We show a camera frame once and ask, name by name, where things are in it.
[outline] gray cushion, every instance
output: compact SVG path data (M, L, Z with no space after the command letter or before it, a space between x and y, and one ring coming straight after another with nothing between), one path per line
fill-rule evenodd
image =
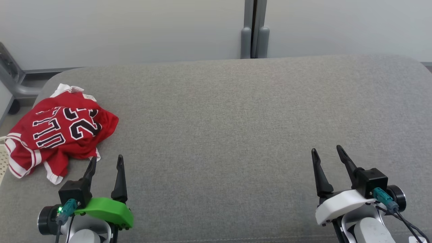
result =
M109 197L123 154L135 227L119 242L336 242L316 224L311 149L335 190L357 166L377 167L408 200L403 213L432 236L432 75L393 55L323 56L89 67L56 75L120 118L99 144L94 197ZM88 161L71 160L66 180ZM51 242L36 218L59 202L43 166L0 187L0 241ZM406 227L387 216L397 242Z

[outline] black cable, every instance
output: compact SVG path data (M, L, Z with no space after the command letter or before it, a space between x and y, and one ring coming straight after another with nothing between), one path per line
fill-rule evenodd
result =
M381 210L381 211L383 211L383 212L385 212L385 213L387 213L387 214L390 214L390 215L393 215L393 217L395 217L395 218L397 218L398 220L400 220L400 221L402 221L403 222L403 220L400 218L400 217L398 217L397 215L395 215L395 214L393 214L393 213L391 213L389 210L387 210L387 209L384 209L384 208L381 208L380 206L375 206L377 209L379 209L379 210ZM412 224L412 223L410 223L408 220L405 220L413 229L415 229L423 238L425 238L426 239L426 243L431 243L431 241L429 240L429 238L418 228L418 227L416 227L414 224Z
M60 229L61 229L61 221L58 221L57 226L57 235L55 236L55 243L58 243L58 240L60 239Z
M402 217L400 212L396 211L396 214L399 216L400 220L407 226L407 228L410 230L411 234L413 234L413 236L416 238L416 240L421 243L422 241L420 240L420 238L417 236L417 234L414 232L413 228L408 224L408 222L405 220L405 218Z
M114 232L112 237L112 242L117 243L117 237L118 237L118 226L114 226Z
M70 238L70 229L72 228L73 218L75 218L75 215L72 215L72 218L70 219L70 224L69 224L69 230L68 230L68 232L67 232L67 240L66 240L66 243L69 243L69 238Z

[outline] jersey number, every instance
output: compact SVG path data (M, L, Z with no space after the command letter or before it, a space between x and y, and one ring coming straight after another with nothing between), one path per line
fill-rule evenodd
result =
M33 122L33 127L39 126L40 124L44 124L44 123L48 123L50 125L49 128L33 134L34 140L38 140L44 134L52 133L53 131L58 131L61 129L57 119L54 118L54 116L57 114L60 108L61 107L55 107L51 117ZM70 108L63 108L63 115L69 121L77 120L78 119L77 112L82 110L85 109L76 109L76 111L72 111ZM89 122L85 119L80 119L72 123L72 125L69 127L70 135L75 140L84 137L83 132L81 130L86 130L87 132L91 133L94 137L102 129L102 126L93 120L93 118L98 114L98 110L89 109L88 111L92 122ZM61 144L64 144L65 142L66 140L64 139L63 134L61 132L58 132L48 138L44 138L42 140L37 141L36 145L39 148L54 148Z

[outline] red jersey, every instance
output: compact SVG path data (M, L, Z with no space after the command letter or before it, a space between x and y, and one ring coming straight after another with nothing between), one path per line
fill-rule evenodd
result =
M71 89L46 98L29 111L6 136L9 169L22 178L43 163L54 184L67 174L68 157L97 156L96 145L115 130L118 117L82 92Z

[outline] teal connector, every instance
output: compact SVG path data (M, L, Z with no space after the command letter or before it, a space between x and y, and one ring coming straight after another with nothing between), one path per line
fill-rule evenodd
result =
M383 189L379 187L375 188L373 190L373 197L378 200L378 202L384 204L391 213L399 211L399 205Z
M65 225L67 219L73 214L73 212L75 212L77 207L78 204L76 203L76 200L73 198L69 199L63 207L58 209L58 216L55 219L57 224Z

